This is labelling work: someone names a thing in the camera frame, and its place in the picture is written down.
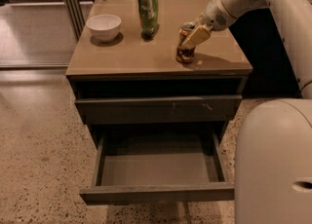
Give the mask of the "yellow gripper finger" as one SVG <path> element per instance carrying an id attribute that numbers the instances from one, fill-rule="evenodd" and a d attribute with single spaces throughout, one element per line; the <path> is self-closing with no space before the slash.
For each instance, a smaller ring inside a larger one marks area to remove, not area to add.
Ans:
<path id="1" fill-rule="evenodd" d="M 180 47 L 182 49 L 191 50 L 197 45 L 202 44 L 211 37 L 212 28 L 206 24 L 198 25 L 191 33 L 185 38 Z"/>

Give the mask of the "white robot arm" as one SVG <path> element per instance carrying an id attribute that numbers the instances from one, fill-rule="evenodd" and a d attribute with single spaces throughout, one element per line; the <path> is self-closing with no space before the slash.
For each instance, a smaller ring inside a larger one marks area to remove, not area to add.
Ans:
<path id="1" fill-rule="evenodd" d="M 312 4 L 212 0 L 179 48 L 190 50 L 262 7 L 272 14 L 301 97 L 266 101 L 242 124 L 235 155 L 235 224 L 312 224 Z"/>

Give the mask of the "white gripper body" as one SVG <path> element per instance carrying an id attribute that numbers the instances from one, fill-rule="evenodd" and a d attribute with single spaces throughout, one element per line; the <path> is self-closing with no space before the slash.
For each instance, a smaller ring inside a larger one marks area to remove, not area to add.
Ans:
<path id="1" fill-rule="evenodd" d="M 234 0 L 211 0 L 195 22 L 205 24 L 214 31 L 221 31 L 233 24 L 236 18 L 237 7 Z"/>

